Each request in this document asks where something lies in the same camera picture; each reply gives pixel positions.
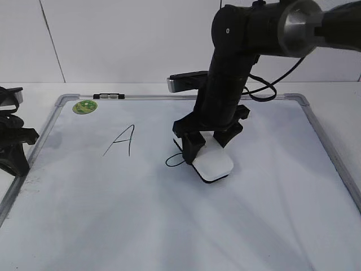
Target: black object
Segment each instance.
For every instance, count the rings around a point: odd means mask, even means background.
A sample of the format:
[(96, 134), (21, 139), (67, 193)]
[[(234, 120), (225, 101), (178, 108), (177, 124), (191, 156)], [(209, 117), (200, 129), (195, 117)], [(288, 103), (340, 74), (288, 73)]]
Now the black object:
[(39, 138), (34, 129), (22, 128), (23, 120), (13, 115), (19, 108), (19, 101), (14, 94), (22, 90), (0, 87), (0, 105), (9, 99), (15, 106), (12, 110), (0, 110), (0, 168), (13, 176), (24, 176), (29, 172), (23, 143), (33, 145)]
[[(180, 145), (178, 145), (178, 143), (177, 143), (175, 140), (173, 140), (173, 141), (174, 141), (174, 143), (176, 144), (176, 146), (179, 148), (179, 150), (182, 151)], [(175, 165), (174, 167), (177, 167), (177, 166), (183, 164), (184, 162), (185, 162), (185, 161), (179, 163), (178, 165)], [(216, 179), (216, 180), (214, 180), (214, 181), (207, 181), (207, 180), (205, 180), (205, 179), (202, 177), (201, 174), (199, 174), (198, 170), (196, 169), (196, 167), (195, 167), (194, 165), (191, 164), (191, 166), (192, 166), (193, 169), (197, 172), (198, 176), (202, 179), (202, 181), (205, 182), (205, 183), (207, 183), (207, 184), (211, 184), (211, 183), (214, 183), (214, 182), (218, 182), (219, 180), (228, 177), (228, 175), (225, 175), (225, 176), (223, 176), (223, 177), (221, 177), (221, 178), (219, 178), (219, 179)]]
[(125, 95), (119, 94), (119, 93), (100, 93), (100, 94), (94, 94), (93, 95), (94, 100), (100, 100), (100, 99), (118, 99), (118, 100), (124, 100)]
[(180, 166), (181, 164), (183, 164), (183, 163), (185, 162), (185, 160), (183, 160), (182, 162), (180, 162), (180, 163), (178, 163), (178, 164), (176, 164), (176, 165), (170, 165), (170, 164), (168, 163), (170, 159), (172, 159), (172, 158), (174, 158), (174, 157), (176, 157), (176, 156), (178, 156), (178, 155), (182, 155), (182, 153), (180, 152), (180, 153), (178, 153), (178, 154), (172, 155), (170, 158), (168, 158), (167, 160), (165, 160), (165, 165), (166, 165), (167, 167), (169, 167), (169, 168), (175, 168), (175, 167), (178, 167), (178, 166)]
[[(198, 89), (193, 112), (173, 125), (182, 138), (183, 157), (192, 164), (205, 143), (200, 131), (214, 131), (222, 147), (243, 127), (249, 110), (239, 106), (242, 95), (258, 102), (276, 97), (274, 85), (289, 75), (317, 46), (361, 51), (361, 1), (322, 12), (313, 0), (280, 0), (266, 4), (257, 0), (252, 7), (225, 5), (214, 17), (214, 53), (208, 72), (184, 73), (169, 77), (171, 92)], [(301, 58), (284, 76), (273, 83), (250, 74), (260, 55)], [(264, 88), (249, 91), (248, 77)], [(271, 88), (274, 95), (259, 98), (252, 94)]]

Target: white table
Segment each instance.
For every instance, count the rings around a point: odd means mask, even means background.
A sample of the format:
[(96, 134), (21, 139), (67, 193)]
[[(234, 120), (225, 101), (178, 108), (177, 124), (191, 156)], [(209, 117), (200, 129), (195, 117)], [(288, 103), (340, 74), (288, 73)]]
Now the white table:
[[(0, 83), (0, 86), (24, 88), (24, 102), (17, 115), (25, 121), (25, 127), (35, 128), (39, 133), (55, 101), (65, 93), (169, 94), (166, 84)], [(259, 86), (262, 85), (248, 84), (251, 90)], [(277, 89), (279, 94), (300, 93), (307, 98), (341, 159), (361, 188), (361, 82), (279, 83)], [(30, 148), (24, 145), (24, 149), (28, 152)], [(12, 180), (12, 176), (0, 172), (0, 200)]]

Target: whiteboard frame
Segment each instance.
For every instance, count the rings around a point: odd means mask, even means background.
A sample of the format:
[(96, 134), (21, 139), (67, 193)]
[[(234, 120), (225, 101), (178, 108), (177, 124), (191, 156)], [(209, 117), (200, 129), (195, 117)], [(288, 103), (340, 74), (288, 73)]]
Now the whiteboard frame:
[[(124, 95), (124, 99), (118, 99), (117, 101), (122, 102), (123, 100), (195, 100), (196, 95)], [(64, 94), (61, 95), (55, 105), (52, 113), (50, 113), (46, 124), (43, 128), (43, 131), (37, 141), (37, 143), (30, 150), (30, 154), (28, 155), (28, 162), (30, 168), (34, 164), (38, 154), (40, 153), (44, 143), (47, 140), (58, 116), (60, 115), (64, 105), (72, 100), (87, 100), (93, 99), (93, 95), (80, 95), (80, 94)], [(241, 100), (250, 100), (251, 98), (248, 96), (243, 96)], [(112, 100), (115, 101), (114, 98), (108, 98), (101, 100)], [(324, 149), (326, 150), (329, 158), (331, 159), (336, 171), (340, 175), (344, 185), (346, 186), (348, 192), (350, 193), (354, 203), (356, 204), (359, 212), (361, 213), (361, 192), (360, 187), (357, 186), (351, 174), (347, 170), (345, 164), (341, 160), (338, 152), (333, 146), (331, 140), (327, 136), (326, 132), (320, 125), (320, 122), (317, 120), (315, 114), (313, 113), (309, 102), (306, 97), (302, 94), (298, 93), (286, 93), (284, 95), (278, 95), (276, 100), (295, 100), (303, 109), (303, 112), (307, 116), (311, 126), (314, 128), (317, 136), (319, 137)], [(7, 190), (3, 200), (0, 203), (0, 228), (6, 219), (11, 207), (13, 206), (16, 197), (18, 196), (22, 185), (26, 180), (26, 176), (24, 177), (15, 177), (9, 189)]]

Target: black clamp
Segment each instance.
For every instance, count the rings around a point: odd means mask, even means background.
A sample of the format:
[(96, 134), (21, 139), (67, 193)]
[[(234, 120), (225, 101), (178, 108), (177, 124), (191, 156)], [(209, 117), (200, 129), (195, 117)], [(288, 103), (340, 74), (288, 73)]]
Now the black clamp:
[(224, 148), (230, 140), (242, 132), (243, 126), (239, 120), (248, 118), (250, 110), (244, 105), (238, 105), (233, 120), (227, 126), (205, 125), (199, 114), (204, 99), (208, 72), (191, 72), (172, 75), (168, 78), (168, 87), (172, 93), (198, 89), (198, 95), (193, 112), (173, 124), (174, 134), (182, 139), (182, 154), (187, 164), (192, 164), (206, 141), (200, 132), (213, 131), (213, 137)]
[(13, 115), (19, 108), (16, 94), (22, 90), (0, 87), (0, 107), (15, 106), (12, 110), (0, 110), (0, 168), (13, 176), (24, 176), (29, 172), (23, 143), (34, 145), (39, 138), (35, 129), (22, 128), (23, 120)]

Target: whiteboard eraser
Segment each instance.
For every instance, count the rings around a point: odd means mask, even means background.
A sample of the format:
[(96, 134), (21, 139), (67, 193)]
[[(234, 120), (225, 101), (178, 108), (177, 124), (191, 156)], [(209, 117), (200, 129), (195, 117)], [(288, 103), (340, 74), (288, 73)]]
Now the whiteboard eraser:
[[(211, 132), (201, 132), (206, 144), (200, 149), (192, 165), (205, 183), (227, 177), (233, 170), (232, 159), (214, 139)], [(174, 135), (174, 142), (182, 150), (182, 139)]]

